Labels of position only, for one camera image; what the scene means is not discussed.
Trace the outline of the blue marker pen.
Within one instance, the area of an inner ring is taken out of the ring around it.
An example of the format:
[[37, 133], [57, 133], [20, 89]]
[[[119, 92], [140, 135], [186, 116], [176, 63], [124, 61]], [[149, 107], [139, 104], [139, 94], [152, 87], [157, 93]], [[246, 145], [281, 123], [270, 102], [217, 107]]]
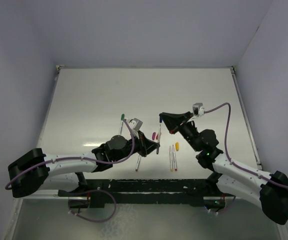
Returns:
[[159, 146], [158, 146], [158, 148], [156, 149], [156, 154], [157, 154], [157, 155], [158, 155], [159, 152], [160, 152], [161, 130], [162, 130], [162, 124], [159, 123], [159, 129], [158, 129], [159, 138], [158, 138], [158, 140], [157, 140], [157, 143], [159, 144]]

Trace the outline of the purple marker pen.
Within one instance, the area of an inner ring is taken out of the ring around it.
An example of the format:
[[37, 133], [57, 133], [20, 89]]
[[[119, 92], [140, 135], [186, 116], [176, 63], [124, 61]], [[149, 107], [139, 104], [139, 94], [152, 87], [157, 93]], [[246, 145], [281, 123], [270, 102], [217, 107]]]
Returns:
[[142, 159], [142, 156], [139, 155], [139, 156], [138, 156], [138, 159], [137, 159], [137, 162], [136, 162], [136, 167], [135, 167], [135, 171], [136, 171], [136, 172], [138, 172], [138, 170], [139, 170], [140, 163], [141, 163], [141, 159]]

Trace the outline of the yellow marker pen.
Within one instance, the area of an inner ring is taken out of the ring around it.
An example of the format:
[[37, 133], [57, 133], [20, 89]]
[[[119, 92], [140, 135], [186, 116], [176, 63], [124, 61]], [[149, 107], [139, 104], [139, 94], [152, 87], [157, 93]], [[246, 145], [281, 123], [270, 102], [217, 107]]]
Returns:
[[173, 162], [173, 151], [172, 151], [171, 146], [169, 146], [169, 162], [170, 162], [170, 171], [173, 172], [174, 171], [174, 162]]

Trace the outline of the red marker pen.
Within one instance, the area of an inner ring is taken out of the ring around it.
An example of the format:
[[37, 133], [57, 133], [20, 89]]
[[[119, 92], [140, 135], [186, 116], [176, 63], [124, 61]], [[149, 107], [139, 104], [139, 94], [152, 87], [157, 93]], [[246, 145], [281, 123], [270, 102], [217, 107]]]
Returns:
[[174, 170], [177, 172], [178, 171], [178, 165], [177, 165], [176, 150], [175, 150], [174, 145], [172, 145], [172, 155], [173, 155]]

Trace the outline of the green marker pen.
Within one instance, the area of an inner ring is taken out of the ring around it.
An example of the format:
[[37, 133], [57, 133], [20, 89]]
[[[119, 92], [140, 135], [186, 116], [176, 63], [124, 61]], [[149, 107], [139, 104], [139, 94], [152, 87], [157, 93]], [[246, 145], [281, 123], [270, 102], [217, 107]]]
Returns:
[[122, 113], [121, 114], [121, 118], [120, 118], [120, 127], [119, 127], [119, 132], [118, 134], [121, 136], [123, 133], [123, 126], [124, 126], [124, 118], [125, 118], [125, 114]]

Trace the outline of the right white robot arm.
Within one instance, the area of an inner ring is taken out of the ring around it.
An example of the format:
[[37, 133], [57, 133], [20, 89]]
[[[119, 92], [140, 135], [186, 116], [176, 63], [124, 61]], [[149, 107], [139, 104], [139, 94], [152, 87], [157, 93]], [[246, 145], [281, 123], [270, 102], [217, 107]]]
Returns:
[[210, 195], [217, 196], [221, 192], [233, 195], [259, 207], [276, 224], [287, 223], [288, 177], [284, 173], [270, 173], [230, 160], [227, 153], [217, 147], [219, 141], [215, 131], [205, 129], [199, 132], [191, 122], [191, 112], [162, 112], [159, 117], [170, 134], [180, 133], [198, 153], [198, 163], [216, 175], [206, 183]]

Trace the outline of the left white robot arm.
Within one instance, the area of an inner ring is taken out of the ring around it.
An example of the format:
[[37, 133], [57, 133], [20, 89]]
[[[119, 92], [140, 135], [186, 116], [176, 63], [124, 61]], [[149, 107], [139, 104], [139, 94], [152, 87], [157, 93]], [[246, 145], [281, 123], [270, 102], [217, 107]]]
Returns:
[[146, 138], [143, 132], [131, 134], [129, 140], [121, 135], [90, 152], [74, 155], [51, 155], [34, 148], [8, 167], [9, 183], [14, 198], [23, 198], [40, 190], [61, 190], [82, 196], [87, 191], [84, 173], [103, 172], [124, 162], [133, 154], [146, 157], [160, 144]]

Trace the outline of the yellow pen cap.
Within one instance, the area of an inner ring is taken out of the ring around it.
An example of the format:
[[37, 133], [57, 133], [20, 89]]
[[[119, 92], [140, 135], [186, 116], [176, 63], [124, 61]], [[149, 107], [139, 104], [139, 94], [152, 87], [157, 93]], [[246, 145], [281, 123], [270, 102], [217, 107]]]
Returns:
[[179, 151], [179, 142], [175, 143], [175, 150], [178, 152]]

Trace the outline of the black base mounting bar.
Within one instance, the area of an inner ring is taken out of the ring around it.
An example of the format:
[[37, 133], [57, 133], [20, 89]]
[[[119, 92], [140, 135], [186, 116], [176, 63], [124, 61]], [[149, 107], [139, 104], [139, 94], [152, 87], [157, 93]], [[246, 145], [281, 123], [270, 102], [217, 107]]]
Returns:
[[207, 179], [83, 179], [72, 192], [58, 191], [72, 208], [103, 208], [106, 204], [189, 205], [220, 211], [228, 204], [213, 173]]

